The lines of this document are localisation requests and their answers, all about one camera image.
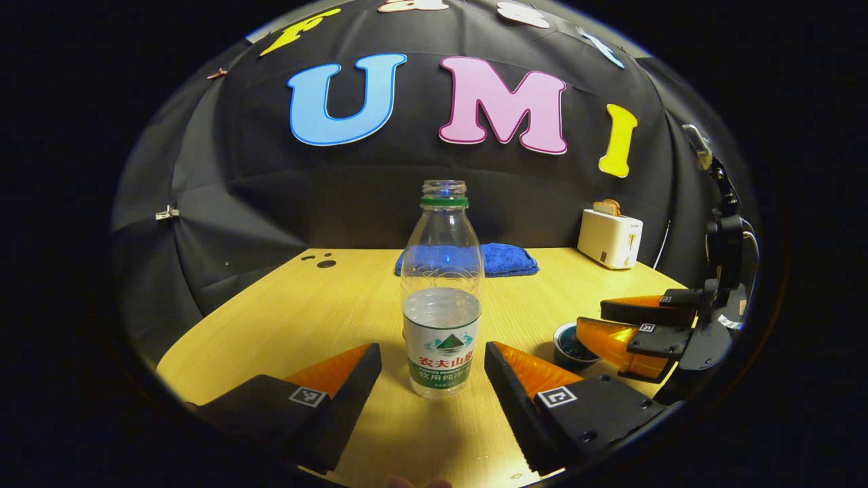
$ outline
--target table surface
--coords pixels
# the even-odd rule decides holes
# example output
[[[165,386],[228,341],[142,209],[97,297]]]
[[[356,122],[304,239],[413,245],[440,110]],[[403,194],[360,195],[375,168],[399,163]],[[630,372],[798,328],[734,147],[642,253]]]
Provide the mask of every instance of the table surface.
[[[374,487],[383,486],[387,474],[416,486],[437,476],[455,486],[528,485],[540,477],[529,470],[485,374],[485,343],[498,340],[553,361],[555,329],[577,316],[599,317],[601,300],[684,287],[638,263],[629,270],[609,270],[572,248],[528,252],[539,273],[484,282],[469,383],[446,400],[422,399],[410,388],[400,279],[394,274],[399,249],[299,254],[205,317],[168,350],[157,372],[181,399],[202,405],[257,374],[282,379],[352,347],[378,342],[383,370],[337,469],[326,478]],[[310,255],[315,258],[305,259]],[[323,260],[336,264],[318,267]],[[601,360],[580,375],[615,371]],[[660,388],[619,380],[647,396]]]

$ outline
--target bottle base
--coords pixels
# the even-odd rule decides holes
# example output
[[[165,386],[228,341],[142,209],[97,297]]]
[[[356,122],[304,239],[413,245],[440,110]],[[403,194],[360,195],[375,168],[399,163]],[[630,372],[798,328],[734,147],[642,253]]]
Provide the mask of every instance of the bottle base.
[[[416,392],[416,394],[420,397],[429,400],[440,400],[449,398],[464,389],[466,385],[467,381],[463,382],[460,385],[455,385],[452,388],[429,388],[428,386],[419,385],[419,383],[413,381],[413,379],[410,378],[410,386],[412,386],[413,391]]]

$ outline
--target blue letter u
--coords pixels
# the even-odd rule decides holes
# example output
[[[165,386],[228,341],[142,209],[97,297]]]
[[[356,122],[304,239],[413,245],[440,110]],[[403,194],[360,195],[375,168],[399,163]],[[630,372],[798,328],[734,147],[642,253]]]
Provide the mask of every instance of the blue letter u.
[[[328,81],[339,64],[306,69],[286,84],[293,89],[289,127],[293,135],[312,146],[347,144],[373,134],[389,120],[395,98],[395,68],[407,61],[403,54],[377,54],[356,61],[365,70],[365,105],[351,117],[336,119],[326,112]]]

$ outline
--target metal clip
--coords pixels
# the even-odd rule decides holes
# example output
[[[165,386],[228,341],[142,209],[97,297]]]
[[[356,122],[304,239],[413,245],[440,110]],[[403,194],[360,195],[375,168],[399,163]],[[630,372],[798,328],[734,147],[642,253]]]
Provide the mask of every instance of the metal clip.
[[[681,128],[684,129],[685,134],[687,134],[687,140],[690,142],[690,147],[696,151],[696,155],[699,157],[700,169],[708,171],[708,169],[711,168],[711,161],[714,158],[711,147],[708,146],[709,140],[703,137],[700,130],[692,123],[684,124]]]
[[[171,219],[171,218],[177,217],[179,215],[181,215],[181,212],[179,212],[178,209],[172,208],[171,205],[167,205],[166,211],[165,212],[159,212],[159,213],[155,214],[154,218],[158,221],[162,221],[164,219]]]

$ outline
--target bowl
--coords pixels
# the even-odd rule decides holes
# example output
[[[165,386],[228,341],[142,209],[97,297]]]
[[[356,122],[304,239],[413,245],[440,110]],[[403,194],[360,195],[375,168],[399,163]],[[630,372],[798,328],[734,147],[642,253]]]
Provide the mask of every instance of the bowl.
[[[572,371],[581,371],[600,360],[575,338],[575,322],[563,324],[555,330],[555,364]]]

